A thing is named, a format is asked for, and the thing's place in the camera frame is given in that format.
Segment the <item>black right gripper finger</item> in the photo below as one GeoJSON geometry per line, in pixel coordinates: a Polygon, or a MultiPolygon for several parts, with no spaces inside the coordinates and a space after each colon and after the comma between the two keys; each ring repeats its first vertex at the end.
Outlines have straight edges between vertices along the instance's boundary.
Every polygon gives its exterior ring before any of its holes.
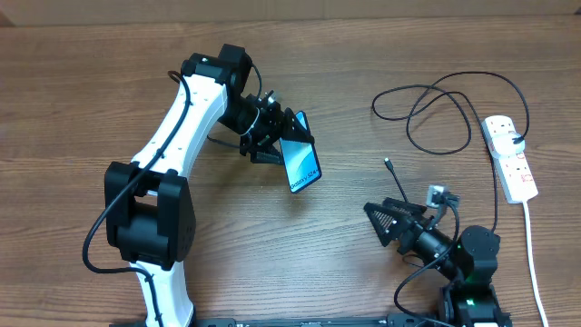
{"type": "Polygon", "coordinates": [[[383,247],[387,247],[391,241],[399,237],[401,234],[398,227],[399,220],[409,216],[404,209],[392,205],[366,203],[363,210],[383,247]]]}
{"type": "Polygon", "coordinates": [[[410,216],[421,216],[427,210],[426,206],[409,203],[393,198],[387,197],[382,202],[382,209],[381,211],[387,214],[396,214],[396,215],[410,215],[410,216]]]}

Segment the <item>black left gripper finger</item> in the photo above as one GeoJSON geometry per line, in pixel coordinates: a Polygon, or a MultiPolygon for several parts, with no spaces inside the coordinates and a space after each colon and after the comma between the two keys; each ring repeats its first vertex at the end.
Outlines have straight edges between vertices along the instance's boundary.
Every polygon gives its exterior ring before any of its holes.
{"type": "Polygon", "coordinates": [[[253,164],[284,165],[281,152],[274,145],[256,145],[250,149],[251,162],[253,164]]]}
{"type": "Polygon", "coordinates": [[[299,119],[290,108],[286,108],[283,112],[281,121],[281,139],[305,144],[314,144],[314,137],[306,127],[302,126],[299,119]]]}

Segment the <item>Samsung Galaxy smartphone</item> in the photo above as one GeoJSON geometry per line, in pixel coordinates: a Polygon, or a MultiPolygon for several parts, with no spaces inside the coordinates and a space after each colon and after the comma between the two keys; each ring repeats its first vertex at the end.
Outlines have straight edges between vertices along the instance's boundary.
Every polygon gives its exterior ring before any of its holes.
{"type": "Polygon", "coordinates": [[[280,139],[281,154],[292,193],[299,193],[322,177],[315,146],[280,139]]]}

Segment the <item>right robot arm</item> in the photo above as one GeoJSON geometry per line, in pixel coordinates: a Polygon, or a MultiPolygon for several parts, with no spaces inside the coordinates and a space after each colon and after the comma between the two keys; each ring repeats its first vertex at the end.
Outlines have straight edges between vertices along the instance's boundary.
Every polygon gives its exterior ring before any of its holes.
{"type": "Polygon", "coordinates": [[[471,225],[459,230],[458,208],[453,201],[443,201],[439,209],[451,209],[455,215],[455,231],[448,237],[436,227],[436,218],[424,216],[423,205],[387,198],[381,204],[366,203],[364,212],[386,247],[398,242],[397,252],[418,257],[423,265],[398,286],[394,304],[398,313],[387,316],[389,326],[456,326],[508,327],[510,314],[503,312],[492,276],[497,270],[500,236],[491,230],[471,225]],[[399,303],[403,287],[422,273],[434,269],[448,279],[438,292],[438,310],[417,313],[399,303]]]}

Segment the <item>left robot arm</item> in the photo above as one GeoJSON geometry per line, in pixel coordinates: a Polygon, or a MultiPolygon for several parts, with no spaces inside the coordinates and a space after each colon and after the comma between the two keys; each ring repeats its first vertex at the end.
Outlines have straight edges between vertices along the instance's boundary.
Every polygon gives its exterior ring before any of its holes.
{"type": "Polygon", "coordinates": [[[105,208],[96,221],[136,273],[147,316],[143,326],[193,326],[195,307],[184,260],[196,228],[189,176],[216,124],[240,137],[237,149],[255,164],[284,167],[298,193],[322,176],[305,113],[282,108],[274,93],[244,95],[255,64],[246,50],[223,45],[216,57],[194,53],[170,77],[179,85],[161,125],[129,163],[104,176],[105,208]]]}

